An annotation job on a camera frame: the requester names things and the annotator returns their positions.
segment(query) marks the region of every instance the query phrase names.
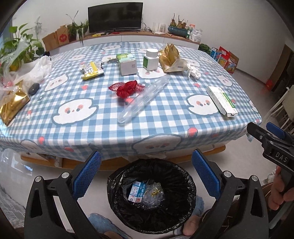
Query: metal screw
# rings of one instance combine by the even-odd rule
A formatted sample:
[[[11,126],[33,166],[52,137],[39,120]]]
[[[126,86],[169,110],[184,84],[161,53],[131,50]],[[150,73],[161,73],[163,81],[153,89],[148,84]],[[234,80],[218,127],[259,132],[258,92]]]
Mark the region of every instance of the metal screw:
[[[63,178],[67,178],[69,176],[69,173],[68,172],[64,172],[62,175],[61,175]]]
[[[35,178],[35,181],[36,181],[36,182],[40,182],[41,179],[42,179],[41,176],[38,176],[38,177]]]
[[[258,180],[258,177],[255,176],[255,175],[253,175],[251,178],[252,178],[252,180],[255,181],[255,182]]]
[[[229,171],[225,171],[223,174],[224,174],[226,177],[231,177],[231,176],[232,176],[232,174],[231,174]]]

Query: tiled floor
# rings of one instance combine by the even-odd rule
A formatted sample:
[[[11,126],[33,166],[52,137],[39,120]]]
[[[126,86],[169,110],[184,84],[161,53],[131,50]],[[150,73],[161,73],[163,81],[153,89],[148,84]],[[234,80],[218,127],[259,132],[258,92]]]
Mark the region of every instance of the tiled floor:
[[[264,117],[277,101],[274,95],[271,92],[265,92],[263,90],[263,83],[240,71],[236,71],[233,77],[248,94],[262,117]],[[225,151],[209,156],[208,159],[216,162],[222,170],[231,171],[236,177],[249,178],[254,174],[262,181],[275,168],[273,163],[262,157],[262,152],[263,149],[260,142],[254,139],[250,143],[246,135],[244,135],[238,140],[228,143]],[[205,209],[210,208],[214,203],[214,198],[208,195],[192,164],[187,162],[181,164],[181,166],[192,175],[197,187],[197,194],[204,199]],[[14,200],[26,206],[31,184],[36,176],[42,175],[45,179],[49,179],[58,177],[63,171],[62,169],[25,163],[21,161],[18,155],[13,154],[11,151],[5,151],[0,161],[0,184]],[[86,195],[78,200],[85,214],[99,213],[109,218],[115,225],[134,239],[166,238],[170,235],[140,234],[126,227],[115,216],[109,207],[106,193],[107,177],[111,173],[99,172],[91,183]],[[65,227],[71,228],[59,200],[56,199],[56,202]]]

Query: black garbage bag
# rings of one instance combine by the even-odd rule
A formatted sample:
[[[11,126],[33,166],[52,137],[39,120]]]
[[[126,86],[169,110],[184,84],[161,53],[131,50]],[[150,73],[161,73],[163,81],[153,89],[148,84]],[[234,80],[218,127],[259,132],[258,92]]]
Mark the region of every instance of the black garbage bag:
[[[135,181],[161,184],[164,196],[156,208],[146,209],[127,200]],[[109,176],[107,195],[111,209],[126,226],[145,234],[163,234],[180,227],[191,216],[196,186],[191,175],[172,162],[139,159]]]

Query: clear plastic tube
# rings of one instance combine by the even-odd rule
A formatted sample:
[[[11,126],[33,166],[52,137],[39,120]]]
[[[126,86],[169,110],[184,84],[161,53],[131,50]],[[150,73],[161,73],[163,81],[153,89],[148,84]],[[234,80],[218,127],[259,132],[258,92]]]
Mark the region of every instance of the clear plastic tube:
[[[152,100],[169,82],[170,75],[160,77],[140,93],[117,117],[119,123],[128,122]]]

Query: red plastic wrapper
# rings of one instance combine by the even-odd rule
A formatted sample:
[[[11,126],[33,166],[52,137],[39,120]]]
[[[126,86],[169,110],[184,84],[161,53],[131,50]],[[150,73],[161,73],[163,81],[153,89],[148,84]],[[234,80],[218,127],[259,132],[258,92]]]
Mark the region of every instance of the red plastic wrapper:
[[[118,82],[113,84],[112,86],[108,87],[111,91],[116,91],[116,95],[125,99],[128,98],[130,95],[134,94],[135,92],[142,92],[145,87],[141,84],[138,84],[136,80],[129,81],[127,83]]]

